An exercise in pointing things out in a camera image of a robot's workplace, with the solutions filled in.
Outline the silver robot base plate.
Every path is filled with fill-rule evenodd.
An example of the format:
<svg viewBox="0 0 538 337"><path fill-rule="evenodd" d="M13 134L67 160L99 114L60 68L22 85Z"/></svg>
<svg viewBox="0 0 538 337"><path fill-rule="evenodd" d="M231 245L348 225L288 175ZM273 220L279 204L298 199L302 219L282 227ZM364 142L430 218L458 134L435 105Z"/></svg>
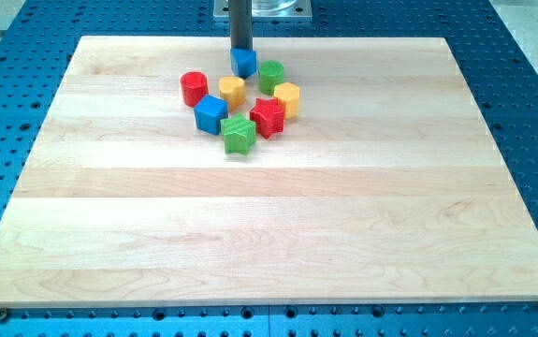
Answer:
<svg viewBox="0 0 538 337"><path fill-rule="evenodd" d="M215 22L228 22L228 1L214 0ZM253 0L253 22L310 22L313 18L311 0Z"/></svg>

